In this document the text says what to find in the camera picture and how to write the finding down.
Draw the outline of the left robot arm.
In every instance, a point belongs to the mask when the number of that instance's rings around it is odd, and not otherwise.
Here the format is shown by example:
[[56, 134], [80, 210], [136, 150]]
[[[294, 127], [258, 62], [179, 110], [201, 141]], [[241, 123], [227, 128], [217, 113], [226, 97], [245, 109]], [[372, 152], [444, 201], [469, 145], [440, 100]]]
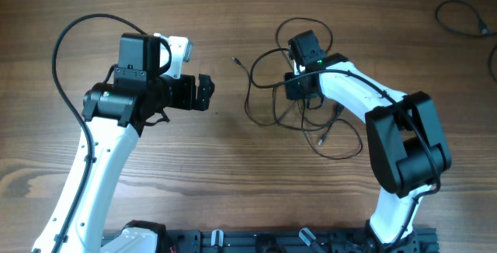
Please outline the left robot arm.
[[165, 225], [133, 220], [109, 243], [103, 231], [124, 164], [150, 118], [166, 107], [208, 109], [214, 83], [185, 75], [193, 45], [186, 37], [125, 33], [117, 64], [83, 100], [80, 147], [34, 252], [172, 252]]

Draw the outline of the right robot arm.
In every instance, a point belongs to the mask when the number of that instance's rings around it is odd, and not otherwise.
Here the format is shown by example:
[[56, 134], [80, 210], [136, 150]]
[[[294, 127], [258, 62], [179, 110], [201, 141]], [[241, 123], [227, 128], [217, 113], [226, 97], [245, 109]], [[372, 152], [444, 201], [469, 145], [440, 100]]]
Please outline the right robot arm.
[[423, 198], [441, 188], [451, 166], [447, 140], [425, 92], [406, 94], [368, 77], [341, 54], [328, 55], [314, 32], [288, 41], [294, 66], [285, 75], [288, 99], [319, 95], [343, 105], [367, 131], [370, 165], [381, 186], [368, 226], [379, 251], [393, 251], [413, 232]]

